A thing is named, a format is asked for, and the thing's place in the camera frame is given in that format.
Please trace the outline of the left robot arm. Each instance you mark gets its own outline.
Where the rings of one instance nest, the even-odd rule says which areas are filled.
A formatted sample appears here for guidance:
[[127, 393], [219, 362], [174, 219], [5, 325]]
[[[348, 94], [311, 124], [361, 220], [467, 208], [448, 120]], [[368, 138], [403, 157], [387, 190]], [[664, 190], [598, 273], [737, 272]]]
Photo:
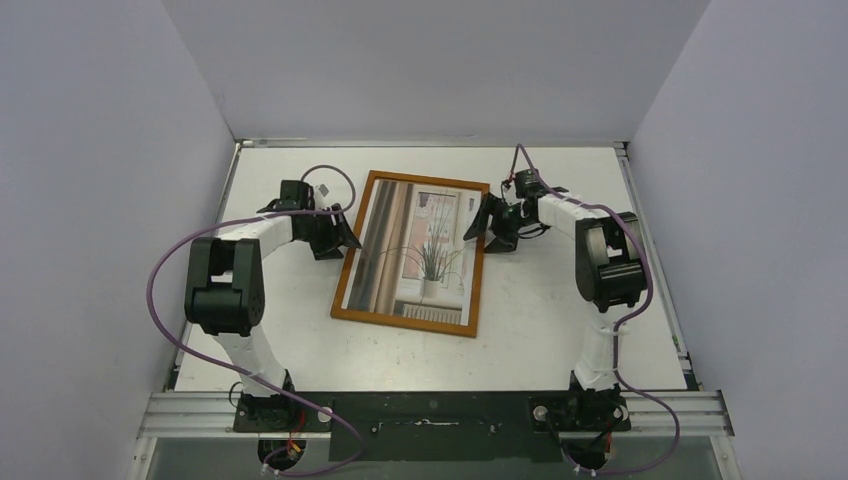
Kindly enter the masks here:
[[272, 351], [261, 325], [266, 307], [263, 262], [292, 242], [307, 244], [315, 260], [333, 260], [361, 244], [340, 204], [327, 201], [325, 185], [284, 180], [279, 195], [258, 219], [218, 236], [192, 241], [184, 310], [187, 320], [211, 336], [238, 368], [239, 421], [258, 431], [294, 427], [301, 407], [291, 397], [289, 371]]

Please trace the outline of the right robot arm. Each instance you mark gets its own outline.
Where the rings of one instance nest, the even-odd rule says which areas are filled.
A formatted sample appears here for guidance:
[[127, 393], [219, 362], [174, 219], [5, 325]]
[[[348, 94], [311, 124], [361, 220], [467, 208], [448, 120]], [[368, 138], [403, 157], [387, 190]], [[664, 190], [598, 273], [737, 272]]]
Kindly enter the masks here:
[[544, 418], [561, 431], [609, 432], [628, 428], [628, 411], [617, 377], [620, 339], [625, 328], [615, 307], [634, 308], [649, 287], [637, 245], [638, 218], [631, 212], [612, 215], [590, 206], [563, 187], [543, 185], [534, 169], [514, 173], [502, 184], [517, 200], [486, 193], [463, 238], [491, 233], [487, 254], [512, 253], [522, 239], [551, 229], [574, 243], [574, 275], [590, 317], [579, 359], [564, 400], [548, 407]]

